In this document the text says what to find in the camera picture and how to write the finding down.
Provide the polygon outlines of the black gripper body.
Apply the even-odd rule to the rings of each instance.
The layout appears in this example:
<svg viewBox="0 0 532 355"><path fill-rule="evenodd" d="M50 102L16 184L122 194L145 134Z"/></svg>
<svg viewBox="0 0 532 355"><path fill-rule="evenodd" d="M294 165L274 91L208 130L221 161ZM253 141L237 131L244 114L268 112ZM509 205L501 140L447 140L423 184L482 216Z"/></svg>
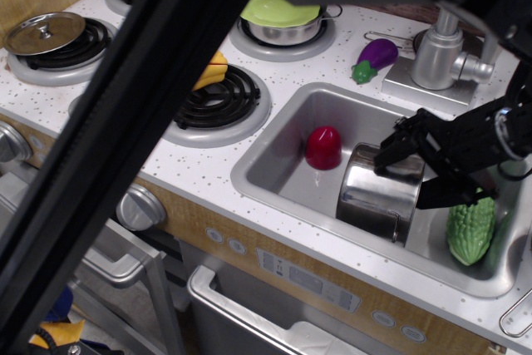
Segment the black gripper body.
<svg viewBox="0 0 532 355"><path fill-rule="evenodd" d="M422 131L419 156L438 176L460 179L509 159L495 130L503 99L490 101L447 121L426 109L399 120L395 130Z"/></svg>

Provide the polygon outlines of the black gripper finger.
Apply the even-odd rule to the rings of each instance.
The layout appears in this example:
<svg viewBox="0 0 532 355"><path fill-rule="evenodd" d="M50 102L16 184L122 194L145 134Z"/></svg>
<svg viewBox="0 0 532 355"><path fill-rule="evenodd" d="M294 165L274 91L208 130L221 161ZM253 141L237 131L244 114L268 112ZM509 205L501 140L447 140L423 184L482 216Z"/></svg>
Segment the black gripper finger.
<svg viewBox="0 0 532 355"><path fill-rule="evenodd" d="M382 175L388 166L395 165L411 155L418 155L421 139L420 129L395 130L380 144L380 149L373 159L374 172Z"/></svg>
<svg viewBox="0 0 532 355"><path fill-rule="evenodd" d="M439 176L421 184L416 207L431 210L476 205L485 198L498 198L498 189L491 180L479 183L470 176L460 179Z"/></svg>

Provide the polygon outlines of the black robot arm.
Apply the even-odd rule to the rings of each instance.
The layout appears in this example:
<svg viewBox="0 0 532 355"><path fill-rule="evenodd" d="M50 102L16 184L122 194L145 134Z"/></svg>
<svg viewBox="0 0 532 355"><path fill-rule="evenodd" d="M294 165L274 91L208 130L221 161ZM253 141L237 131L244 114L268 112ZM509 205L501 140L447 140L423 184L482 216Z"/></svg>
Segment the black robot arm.
<svg viewBox="0 0 532 355"><path fill-rule="evenodd" d="M531 152L531 0L289 0L296 4L436 3L519 59L503 97L445 121L421 109L399 121L381 144L378 171L411 154L436 173L421 186L422 210L471 205L496 196L485 169Z"/></svg>

